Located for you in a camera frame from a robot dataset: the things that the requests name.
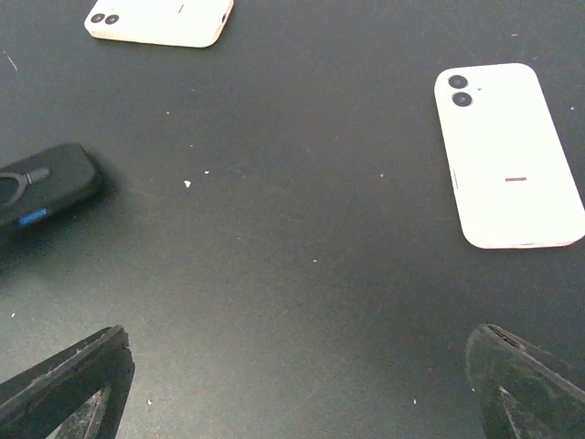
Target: black table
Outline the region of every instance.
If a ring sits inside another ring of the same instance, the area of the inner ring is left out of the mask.
[[[532,66],[585,194],[582,2],[242,0],[206,50],[91,6],[0,5],[0,165],[77,141],[108,176],[3,242],[0,380],[122,324],[120,437],[469,438],[476,325],[585,367],[585,242],[469,245],[432,95]]]

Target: phone back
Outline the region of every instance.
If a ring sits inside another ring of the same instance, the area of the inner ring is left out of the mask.
[[[206,48],[221,34],[233,0],[98,0],[85,20],[95,38]]]
[[[585,209],[537,74],[523,64],[444,71],[435,84],[457,209],[480,248],[569,245]]]

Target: dual camera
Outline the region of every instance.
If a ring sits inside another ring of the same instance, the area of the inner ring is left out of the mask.
[[[454,89],[461,90],[469,85],[467,79],[461,75],[454,75],[449,78],[449,85]],[[473,103],[473,99],[470,94],[464,91],[455,93],[452,97],[453,103],[458,107],[469,107]]]
[[[105,20],[104,23],[106,25],[113,25],[114,23],[117,23],[119,19],[120,17],[116,16],[115,14],[111,16],[106,16],[104,14],[96,14],[91,18],[91,23],[100,23],[101,21]]]

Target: white speck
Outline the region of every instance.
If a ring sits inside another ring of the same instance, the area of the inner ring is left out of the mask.
[[[6,52],[2,52],[6,55],[6,57],[8,58],[8,60],[10,61],[10,64],[12,64],[12,67],[14,67],[15,71],[18,71],[18,67],[16,66],[15,62],[12,60],[12,58],[10,58],[10,55],[8,55]]]

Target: white phone case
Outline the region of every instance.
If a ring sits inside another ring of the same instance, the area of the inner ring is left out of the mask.
[[[98,0],[85,28],[95,38],[206,48],[233,6],[233,0]]]
[[[450,79],[455,75],[465,81]],[[466,96],[455,95],[467,93]],[[537,74],[524,64],[446,70],[435,84],[465,238],[484,249],[560,247],[585,209]]]

